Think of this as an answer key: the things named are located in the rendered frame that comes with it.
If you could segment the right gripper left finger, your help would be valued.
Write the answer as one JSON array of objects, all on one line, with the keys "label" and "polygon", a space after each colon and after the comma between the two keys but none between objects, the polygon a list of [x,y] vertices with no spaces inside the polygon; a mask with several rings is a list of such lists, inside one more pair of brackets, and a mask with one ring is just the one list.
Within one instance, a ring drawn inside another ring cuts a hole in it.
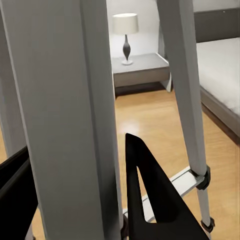
[{"label": "right gripper left finger", "polygon": [[0,164],[0,240],[25,240],[38,204],[26,146]]}]

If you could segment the camera tripod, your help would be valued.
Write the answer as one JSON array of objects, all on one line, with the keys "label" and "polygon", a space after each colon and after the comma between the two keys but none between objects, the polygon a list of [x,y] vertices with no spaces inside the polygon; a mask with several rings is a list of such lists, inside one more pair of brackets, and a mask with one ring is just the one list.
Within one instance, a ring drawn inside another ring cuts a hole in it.
[{"label": "camera tripod", "polygon": [[[212,240],[193,0],[156,4],[189,159],[170,181],[196,188]],[[129,236],[111,59],[107,0],[0,0],[0,128],[7,160],[28,148],[45,240]]]}]

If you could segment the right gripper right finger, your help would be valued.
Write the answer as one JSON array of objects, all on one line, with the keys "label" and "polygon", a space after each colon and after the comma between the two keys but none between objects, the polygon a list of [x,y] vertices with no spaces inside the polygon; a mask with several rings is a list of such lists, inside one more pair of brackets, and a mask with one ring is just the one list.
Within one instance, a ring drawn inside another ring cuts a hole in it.
[{"label": "right gripper right finger", "polygon": [[[129,240],[210,240],[145,142],[125,134]],[[145,220],[139,168],[156,223]]]}]

